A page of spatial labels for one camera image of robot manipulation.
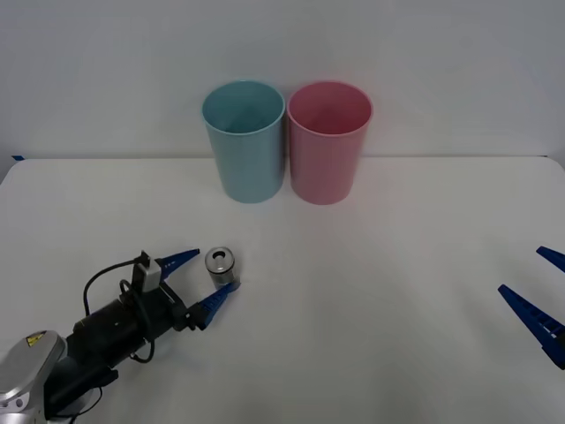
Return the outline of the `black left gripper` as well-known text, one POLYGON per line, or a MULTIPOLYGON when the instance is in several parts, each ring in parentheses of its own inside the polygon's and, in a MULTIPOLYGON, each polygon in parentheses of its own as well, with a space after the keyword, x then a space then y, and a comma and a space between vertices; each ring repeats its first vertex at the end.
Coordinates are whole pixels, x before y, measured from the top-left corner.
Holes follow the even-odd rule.
MULTIPOLYGON (((161 282, 165 282, 170 275, 198 255, 197 249, 187 250, 178 254, 158 258, 161 282)), ((204 331, 214 319, 229 295, 239 287, 237 283, 229 283, 204 298, 194 303, 189 308, 167 283, 161 283, 153 291, 140 292, 128 290, 126 292, 126 305, 133 309, 141 334, 147 341, 156 338, 173 329, 204 331)))

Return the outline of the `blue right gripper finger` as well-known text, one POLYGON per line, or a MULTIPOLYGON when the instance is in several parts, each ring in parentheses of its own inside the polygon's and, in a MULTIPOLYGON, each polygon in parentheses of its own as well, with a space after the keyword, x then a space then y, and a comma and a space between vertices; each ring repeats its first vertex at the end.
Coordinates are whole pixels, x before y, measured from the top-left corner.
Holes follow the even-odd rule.
POLYGON ((502 284, 498 292, 538 340, 543 352, 559 369, 564 369, 564 325, 535 307, 507 285, 502 284))
POLYGON ((565 254, 559 253, 545 246, 540 246, 536 253, 552 263, 556 268, 565 268, 565 254))

